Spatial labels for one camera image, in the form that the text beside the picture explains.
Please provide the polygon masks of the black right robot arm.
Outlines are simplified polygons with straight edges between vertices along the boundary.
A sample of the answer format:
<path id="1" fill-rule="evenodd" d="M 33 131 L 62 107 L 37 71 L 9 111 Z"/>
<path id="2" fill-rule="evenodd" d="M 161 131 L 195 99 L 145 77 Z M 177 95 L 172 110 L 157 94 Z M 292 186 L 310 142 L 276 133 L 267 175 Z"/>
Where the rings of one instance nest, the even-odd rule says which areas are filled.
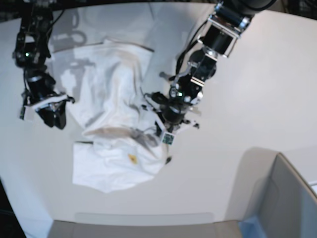
<path id="1" fill-rule="evenodd" d="M 56 81 L 48 73 L 46 59 L 51 58 L 48 47 L 53 27 L 51 0 L 30 0 L 24 2 L 15 49 L 12 53 L 15 65 L 23 70 L 24 91 L 21 120 L 31 119 L 37 113 L 49 127 L 64 129 L 66 126 L 66 105 L 74 104 L 75 98 L 66 92 L 54 90 Z"/>

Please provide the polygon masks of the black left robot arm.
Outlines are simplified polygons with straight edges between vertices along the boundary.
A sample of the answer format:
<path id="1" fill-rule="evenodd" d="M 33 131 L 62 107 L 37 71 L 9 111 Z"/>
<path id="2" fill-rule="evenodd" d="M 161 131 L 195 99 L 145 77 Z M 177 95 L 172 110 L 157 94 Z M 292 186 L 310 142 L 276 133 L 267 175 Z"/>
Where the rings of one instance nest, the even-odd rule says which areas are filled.
<path id="1" fill-rule="evenodd" d="M 147 94 L 159 105 L 142 106 L 154 113 L 156 135 L 172 137 L 182 125 L 199 127 L 185 115 L 203 97 L 205 82 L 213 77 L 219 56 L 229 57 L 237 40 L 248 28 L 254 16 L 271 7 L 273 0 L 219 0 L 213 12 L 196 30 L 177 58 L 175 73 L 160 73 L 170 81 L 168 96 L 161 92 Z"/>

